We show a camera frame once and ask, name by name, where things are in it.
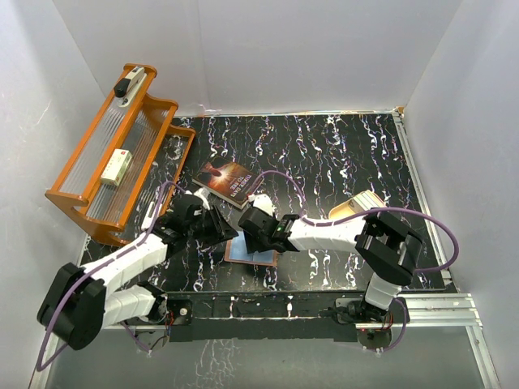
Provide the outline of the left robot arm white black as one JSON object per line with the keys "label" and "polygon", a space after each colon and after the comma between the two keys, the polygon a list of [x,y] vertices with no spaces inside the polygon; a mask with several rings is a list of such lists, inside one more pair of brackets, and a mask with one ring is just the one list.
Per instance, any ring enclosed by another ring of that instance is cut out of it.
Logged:
{"label": "left robot arm white black", "polygon": [[214,246],[237,236],[205,197],[185,194],[128,245],[82,267],[63,265],[36,319],[74,350],[92,343],[101,329],[131,318],[159,323],[168,310],[165,292],[147,281],[128,289],[123,285],[184,250],[191,240]]}

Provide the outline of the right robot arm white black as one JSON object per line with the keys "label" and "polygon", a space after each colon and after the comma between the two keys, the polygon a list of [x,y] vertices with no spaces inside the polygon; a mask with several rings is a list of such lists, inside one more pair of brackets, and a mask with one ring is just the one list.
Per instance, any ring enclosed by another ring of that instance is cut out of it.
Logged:
{"label": "right robot arm white black", "polygon": [[238,226],[249,253],[334,250],[362,257],[373,271],[362,300],[336,308],[337,317],[351,323],[385,320],[393,299],[411,283],[422,251],[421,236],[386,208],[359,212],[341,223],[305,220],[294,214],[277,220],[249,207]]}

